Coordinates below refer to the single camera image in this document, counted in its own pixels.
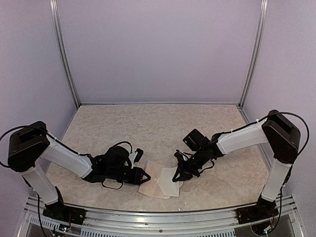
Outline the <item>cream envelope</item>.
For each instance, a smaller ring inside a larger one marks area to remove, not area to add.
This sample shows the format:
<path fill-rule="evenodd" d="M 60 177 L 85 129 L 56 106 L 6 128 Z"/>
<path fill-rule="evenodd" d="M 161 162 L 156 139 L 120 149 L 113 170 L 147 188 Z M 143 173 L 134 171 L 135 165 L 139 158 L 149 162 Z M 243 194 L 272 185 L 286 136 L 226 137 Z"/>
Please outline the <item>cream envelope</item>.
<path fill-rule="evenodd" d="M 151 180 L 141 184 L 138 192 L 152 198 L 159 198 L 159 199 L 171 198 L 171 197 L 165 197 L 158 185 L 158 178 L 160 177 L 162 168 L 163 168 L 162 165 L 157 164 L 151 160 L 148 161 L 145 172 L 151 176 Z"/>

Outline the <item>beige ornate letter paper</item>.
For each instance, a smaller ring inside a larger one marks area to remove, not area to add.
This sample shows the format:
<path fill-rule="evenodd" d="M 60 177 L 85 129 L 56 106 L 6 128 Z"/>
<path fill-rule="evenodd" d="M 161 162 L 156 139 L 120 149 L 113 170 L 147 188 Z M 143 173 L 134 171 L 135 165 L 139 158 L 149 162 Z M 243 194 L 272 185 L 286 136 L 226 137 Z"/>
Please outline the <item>beige ornate letter paper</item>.
<path fill-rule="evenodd" d="M 183 185 L 183 181 L 173 182 L 172 178 L 177 171 L 177 167 L 166 168 L 161 170 L 160 177 L 158 178 L 158 185 L 165 197 L 178 198 L 180 195 L 180 188 Z"/>

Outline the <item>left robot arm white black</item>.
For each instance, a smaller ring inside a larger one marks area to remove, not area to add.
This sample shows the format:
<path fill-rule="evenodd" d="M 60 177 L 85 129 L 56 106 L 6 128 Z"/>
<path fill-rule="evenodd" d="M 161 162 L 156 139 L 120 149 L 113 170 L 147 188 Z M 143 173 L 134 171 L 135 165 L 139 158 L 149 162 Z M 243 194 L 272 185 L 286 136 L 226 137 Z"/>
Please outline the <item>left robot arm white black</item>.
<path fill-rule="evenodd" d="M 144 169 L 135 164 L 143 155 L 141 149 L 127 150 L 119 142 L 111 146 L 105 154 L 93 157 L 79 153 L 48 132 L 46 124 L 37 121 L 6 131 L 9 135 L 7 163 L 3 165 L 20 173 L 25 182 L 37 193 L 50 212 L 63 220 L 69 215 L 69 208 L 62 202 L 61 194 L 53 186 L 38 164 L 38 159 L 54 163 L 89 183 L 100 183 L 107 179 L 121 185 L 141 185 L 151 177 Z"/>

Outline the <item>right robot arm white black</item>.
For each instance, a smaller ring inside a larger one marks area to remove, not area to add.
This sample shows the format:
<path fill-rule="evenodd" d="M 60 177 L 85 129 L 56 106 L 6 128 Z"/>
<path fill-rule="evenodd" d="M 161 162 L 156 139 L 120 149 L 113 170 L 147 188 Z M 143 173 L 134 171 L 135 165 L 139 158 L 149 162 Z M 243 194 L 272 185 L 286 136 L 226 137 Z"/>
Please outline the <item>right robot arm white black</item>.
<path fill-rule="evenodd" d="M 306 144 L 300 144 L 301 132 L 288 116 L 306 124 L 306 121 L 295 113 L 271 110 L 261 119 L 230 131 L 215 133 L 211 138 L 193 129 L 183 139 L 192 153 L 177 150 L 174 154 L 177 158 L 177 169 L 172 181 L 187 181 L 199 177 L 207 170 L 205 164 L 209 161 L 214 162 L 248 147 L 263 148 L 267 144 L 273 152 L 274 161 L 259 196 L 261 201 L 252 209 L 255 218 L 265 218 L 272 210 L 271 203 L 287 183 L 297 157 L 306 147 Z"/>

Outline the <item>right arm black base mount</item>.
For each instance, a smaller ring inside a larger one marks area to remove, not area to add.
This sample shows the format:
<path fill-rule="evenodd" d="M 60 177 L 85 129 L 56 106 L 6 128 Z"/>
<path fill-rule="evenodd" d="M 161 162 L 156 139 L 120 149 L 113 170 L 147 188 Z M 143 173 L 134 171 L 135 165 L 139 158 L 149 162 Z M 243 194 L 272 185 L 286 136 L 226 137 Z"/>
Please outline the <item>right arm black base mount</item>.
<path fill-rule="evenodd" d="M 267 201 L 259 196 L 255 205 L 236 210 L 238 223 L 246 224 L 279 215 L 276 201 Z"/>

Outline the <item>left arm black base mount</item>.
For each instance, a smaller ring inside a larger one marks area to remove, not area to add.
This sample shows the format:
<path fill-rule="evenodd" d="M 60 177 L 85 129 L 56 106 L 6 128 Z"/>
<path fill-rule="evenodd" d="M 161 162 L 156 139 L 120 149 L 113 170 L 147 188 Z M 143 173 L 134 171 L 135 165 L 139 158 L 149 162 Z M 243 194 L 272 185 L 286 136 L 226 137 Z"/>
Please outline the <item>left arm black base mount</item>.
<path fill-rule="evenodd" d="M 67 222 L 69 224 L 82 225 L 86 216 L 86 210 L 65 205 L 59 189 L 57 187 L 55 187 L 55 189 L 58 194 L 57 202 L 45 205 L 43 216 Z"/>

